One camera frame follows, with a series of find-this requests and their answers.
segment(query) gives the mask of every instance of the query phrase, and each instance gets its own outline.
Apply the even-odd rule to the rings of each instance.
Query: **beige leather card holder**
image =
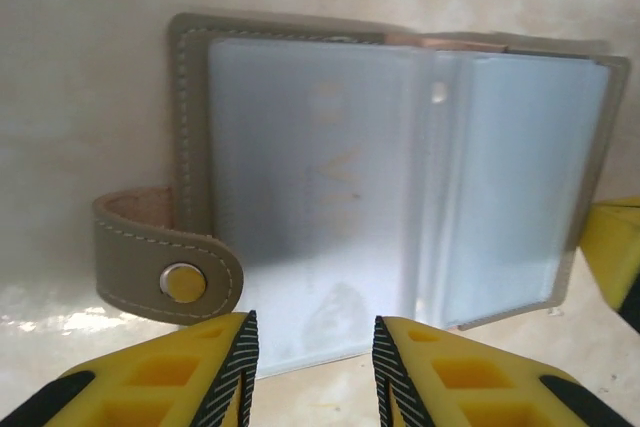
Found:
[[[230,17],[180,14],[168,29],[172,79],[175,178],[171,187],[133,189],[105,195],[94,203],[96,280],[108,303],[149,319],[188,325],[233,310],[242,293],[240,261],[216,240],[211,199],[208,47],[225,37],[315,42],[412,45],[438,50],[575,55],[584,44],[556,45],[502,35],[383,33],[372,27],[323,26],[314,20],[247,21]],[[612,67],[607,102],[617,107],[628,65],[618,58],[590,56]],[[615,108],[599,127],[593,146],[594,168],[587,172],[568,251],[577,243],[593,195]],[[558,276],[559,303],[566,275]]]

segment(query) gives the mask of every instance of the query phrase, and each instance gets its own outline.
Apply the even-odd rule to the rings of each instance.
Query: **snap button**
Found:
[[[181,304],[195,302],[202,297],[206,288],[204,274],[191,264],[172,264],[160,274],[160,290]]]

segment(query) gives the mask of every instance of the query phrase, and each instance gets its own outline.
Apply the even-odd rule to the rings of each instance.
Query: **leather wallet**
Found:
[[[214,225],[217,216],[212,196],[208,56],[216,40],[247,38],[590,59],[605,66],[609,76],[602,108],[552,295],[543,302],[469,321],[461,327],[558,305],[563,300],[572,253],[624,91],[629,70],[626,59],[593,54],[593,46],[581,42],[507,34],[415,34],[389,28],[376,31],[362,25],[336,28],[322,25],[318,19],[282,22],[180,14],[171,21],[168,38],[174,183],[170,187],[110,193],[95,201],[97,291],[106,302],[149,319],[181,325],[231,312],[238,303],[244,283],[242,262],[217,239],[218,228]]]

